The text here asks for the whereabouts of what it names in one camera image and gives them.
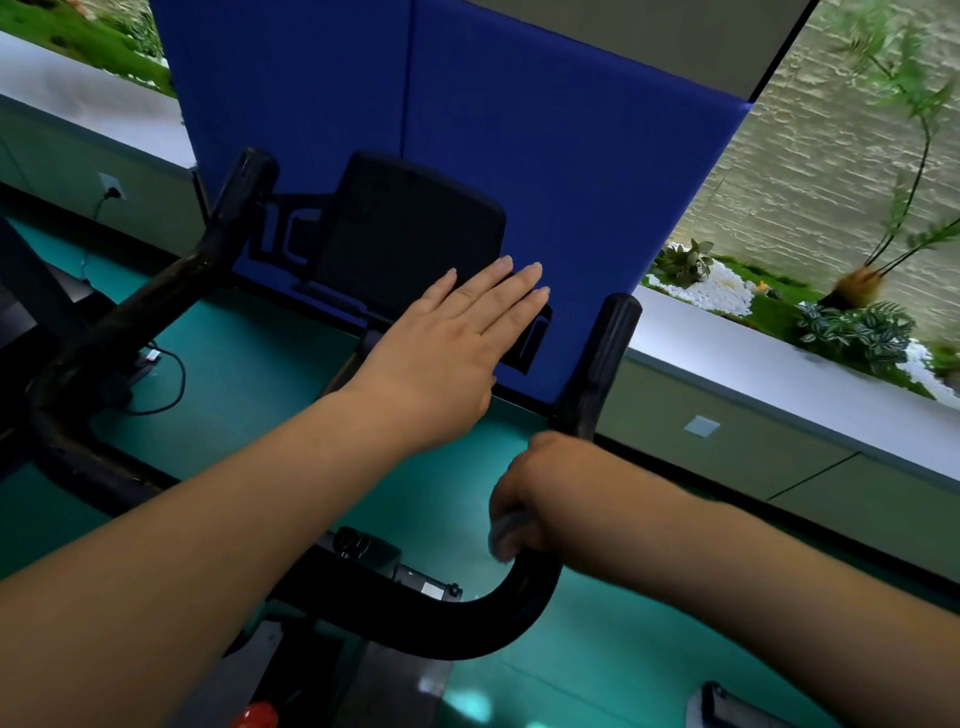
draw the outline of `teal floor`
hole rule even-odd
[[[19,225],[50,262],[78,275],[82,251]],[[92,255],[86,272],[115,300],[143,276]],[[187,366],[186,396],[146,418],[103,416],[101,434],[181,478],[197,473],[313,400],[352,347],[350,337],[238,290],[194,306],[159,337]],[[136,406],[171,399],[170,361],[136,388]],[[400,546],[404,561],[471,598],[505,568],[486,551],[487,498],[539,418],[495,402],[467,438],[411,460],[344,522]],[[28,467],[0,483],[0,576],[83,534],[103,518]],[[707,680],[800,728],[836,724],[775,673],[693,619],[648,599],[564,573],[543,617],[501,652],[453,671],[442,726],[681,728]]]

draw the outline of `power cord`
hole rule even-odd
[[[167,351],[166,349],[161,349],[156,345],[156,341],[151,341],[149,346],[154,351],[165,354],[177,362],[178,366],[180,367],[180,390],[177,392],[176,399],[169,404],[164,404],[162,407],[142,410],[124,408],[121,410],[121,412],[123,412],[125,415],[130,415],[131,417],[147,417],[148,415],[158,415],[160,412],[166,412],[168,409],[173,409],[180,404],[180,401],[183,399],[183,394],[186,392],[186,366],[183,364],[183,360],[173,352]]]
[[[108,187],[107,191],[104,192],[104,196],[97,201],[95,206],[93,206],[93,214],[90,215],[90,217],[93,218],[93,222],[100,222],[100,212],[103,210],[104,203],[107,200],[120,200],[122,197],[123,195],[120,194],[119,189],[116,187]],[[80,259],[80,280],[87,284],[90,283],[90,279],[86,277],[86,260],[88,256],[89,252],[84,251],[84,256]]]

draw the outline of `stone wall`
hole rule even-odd
[[[824,291],[873,248],[898,169],[915,169],[923,150],[915,121],[872,107],[851,83],[831,51],[829,4],[815,11],[674,232]],[[900,9],[928,27],[929,60],[943,77],[960,70],[960,2],[901,0]],[[957,97],[941,117],[911,230],[960,215]],[[960,240],[914,255],[887,277],[882,296],[908,306],[921,336],[960,343]]]

